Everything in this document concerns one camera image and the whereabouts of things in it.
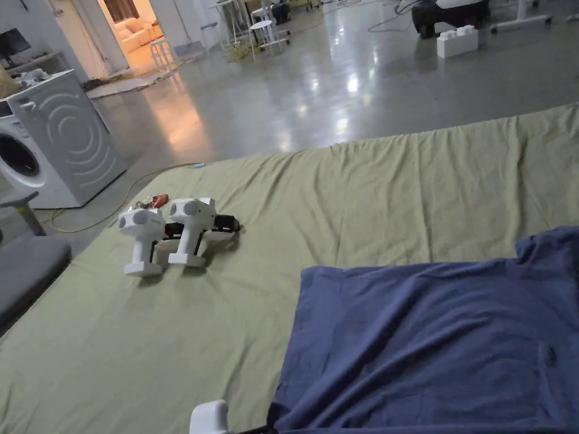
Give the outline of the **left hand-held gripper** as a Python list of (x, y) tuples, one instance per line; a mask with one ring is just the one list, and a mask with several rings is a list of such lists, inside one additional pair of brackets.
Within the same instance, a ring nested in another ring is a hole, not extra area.
[(216, 400), (197, 405), (191, 412), (189, 433), (229, 433), (228, 405)]

